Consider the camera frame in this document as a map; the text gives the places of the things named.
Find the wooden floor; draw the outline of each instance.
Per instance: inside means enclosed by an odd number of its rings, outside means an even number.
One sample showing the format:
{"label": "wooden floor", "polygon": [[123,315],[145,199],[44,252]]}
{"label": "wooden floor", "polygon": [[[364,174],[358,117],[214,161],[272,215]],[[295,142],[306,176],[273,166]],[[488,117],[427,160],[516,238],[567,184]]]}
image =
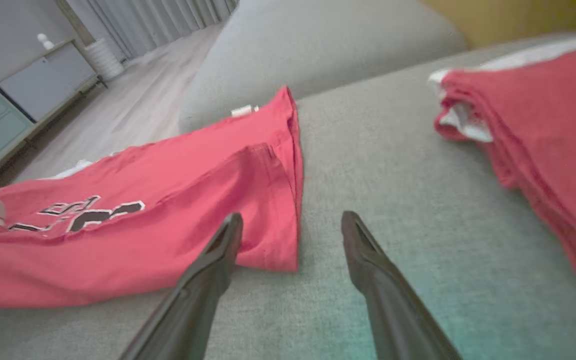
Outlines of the wooden floor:
{"label": "wooden floor", "polygon": [[223,25],[212,25],[131,62],[125,73],[53,121],[0,171],[0,186],[57,175],[78,160],[179,134],[179,107]]}

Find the yellow wall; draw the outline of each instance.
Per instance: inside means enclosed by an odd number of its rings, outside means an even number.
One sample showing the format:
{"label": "yellow wall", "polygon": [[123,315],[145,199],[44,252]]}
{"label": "yellow wall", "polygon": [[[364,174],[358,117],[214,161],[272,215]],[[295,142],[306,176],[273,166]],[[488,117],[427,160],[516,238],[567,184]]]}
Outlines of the yellow wall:
{"label": "yellow wall", "polygon": [[471,48],[576,30],[576,0],[421,0],[450,19]]}

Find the gray sofa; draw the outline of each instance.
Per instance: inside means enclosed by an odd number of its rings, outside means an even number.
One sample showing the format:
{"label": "gray sofa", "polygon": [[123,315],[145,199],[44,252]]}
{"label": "gray sofa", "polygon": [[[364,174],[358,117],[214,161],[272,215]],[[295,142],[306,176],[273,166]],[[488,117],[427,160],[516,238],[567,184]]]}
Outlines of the gray sofa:
{"label": "gray sofa", "polygon": [[[298,99],[299,272],[236,268],[205,358],[374,359],[340,231],[342,211],[355,210],[464,359],[576,359],[576,274],[562,247],[521,194],[499,186],[482,151],[434,132],[439,105],[426,86],[431,71],[550,39],[453,55]],[[115,359],[163,294],[0,309],[0,360]]]}
{"label": "gray sofa", "polygon": [[183,95],[180,130],[263,105],[285,84],[298,100],[465,50],[417,0],[242,0]]}

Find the pile of clothes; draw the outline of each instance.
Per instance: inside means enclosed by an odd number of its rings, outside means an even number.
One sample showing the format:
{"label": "pile of clothes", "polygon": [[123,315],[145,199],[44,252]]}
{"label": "pile of clothes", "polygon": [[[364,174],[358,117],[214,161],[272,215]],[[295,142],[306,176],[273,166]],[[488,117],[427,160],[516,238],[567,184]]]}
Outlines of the pile of clothes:
{"label": "pile of clothes", "polygon": [[502,186],[520,189],[576,270],[576,39],[476,69],[433,73],[435,129],[475,141]]}
{"label": "pile of clothes", "polygon": [[295,272],[303,189],[288,88],[257,112],[2,187],[0,307],[172,287],[233,212],[245,224],[237,264]]}

